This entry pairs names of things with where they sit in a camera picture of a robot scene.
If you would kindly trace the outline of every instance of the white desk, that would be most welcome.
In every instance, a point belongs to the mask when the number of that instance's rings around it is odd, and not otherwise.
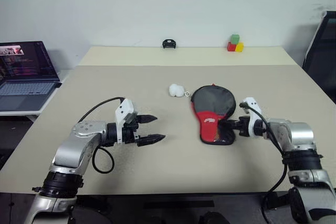
[[[67,77],[69,76],[71,70],[61,70],[57,73],[58,78],[61,83],[63,83]],[[51,95],[48,97],[47,101],[43,104],[43,106],[37,110],[37,111],[0,111],[0,116],[17,116],[17,115],[25,115],[30,120],[35,122],[36,117],[39,116],[42,111],[46,108],[46,106],[49,104],[49,102],[52,100],[52,98],[55,96],[58,89],[55,89]]]
[[[109,62],[99,64],[111,65],[120,50],[113,53],[113,48],[99,48],[93,54],[92,48],[89,55],[101,58],[110,54]],[[151,50],[155,54],[160,49]],[[159,118],[141,125],[140,135],[159,133],[166,138],[144,147],[110,147],[114,171],[98,174],[89,165],[80,194],[267,191],[282,173],[281,157],[272,144],[263,138],[240,136],[230,146],[203,144],[189,98],[170,97],[167,89],[171,83],[180,83],[190,92],[216,83],[228,88],[237,103],[255,97],[265,116],[307,122],[314,130],[318,152],[324,156],[322,166],[336,185],[336,141],[331,130],[336,125],[336,106],[284,51],[278,57],[276,62],[283,57],[289,63],[272,65],[269,59],[264,66],[78,66],[0,171],[0,191],[31,193],[33,186],[42,185],[57,147],[72,126],[92,106],[116,96],[130,98],[140,113]],[[88,119],[113,122],[116,107],[116,103],[107,103]],[[244,112],[237,108],[232,119],[240,115]],[[104,154],[99,154],[97,161],[101,169],[109,168]],[[279,190],[290,187],[286,178]]]
[[[296,65],[282,47],[226,48],[91,47],[79,66]]]

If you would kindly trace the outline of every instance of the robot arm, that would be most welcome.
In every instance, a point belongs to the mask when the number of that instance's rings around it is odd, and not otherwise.
[[[313,131],[306,123],[292,123],[283,119],[259,117],[261,109],[254,98],[246,98],[240,107],[250,116],[238,121],[220,121],[226,129],[239,130],[241,136],[272,138],[269,128],[282,153],[282,162],[288,165],[289,181],[294,185],[287,199],[294,220],[298,223],[314,223],[323,220],[336,221],[336,195],[327,171],[322,169],[317,154]]]
[[[128,99],[124,99],[117,108],[115,118],[115,123],[82,121],[72,128],[68,139],[56,151],[43,187],[33,188],[39,194],[35,196],[25,224],[44,219],[45,216],[40,213],[53,214],[53,220],[58,220],[58,223],[68,223],[71,220],[78,188],[83,186],[82,176],[97,147],[113,146],[115,143],[137,143],[138,146],[144,146],[165,137],[159,134],[146,137],[137,135],[139,123],[149,123],[157,118],[152,115],[137,115]]]

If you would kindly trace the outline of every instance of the laptop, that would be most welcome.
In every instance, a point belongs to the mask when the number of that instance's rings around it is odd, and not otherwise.
[[[0,43],[0,111],[37,111],[58,83],[42,41]]]

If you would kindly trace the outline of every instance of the black chair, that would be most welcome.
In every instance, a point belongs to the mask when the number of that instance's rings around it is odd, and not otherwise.
[[[336,103],[336,12],[325,12],[302,68]]]

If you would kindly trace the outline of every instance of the tabletop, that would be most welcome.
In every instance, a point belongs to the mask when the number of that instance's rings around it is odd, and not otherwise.
[[[40,186],[57,147],[72,126],[102,100],[124,96],[139,114],[158,120],[141,125],[140,135],[165,134],[156,144],[108,148],[115,159],[110,174],[89,165],[79,194],[245,193],[267,191],[281,176],[281,156],[263,138],[237,136],[230,146],[206,145],[190,98],[173,98],[171,83],[194,92],[215,83],[229,89],[237,103],[254,97],[265,117],[308,123],[315,135],[322,166],[336,184],[336,106],[296,64],[254,66],[78,66],[42,115],[29,129],[0,171],[0,191],[30,193]],[[88,120],[114,121],[117,103],[107,103]],[[237,108],[231,119],[244,115]],[[97,156],[101,169],[110,161]],[[291,187],[286,178],[279,190]]]
[[[282,47],[226,48],[91,47],[80,66],[296,65]]]

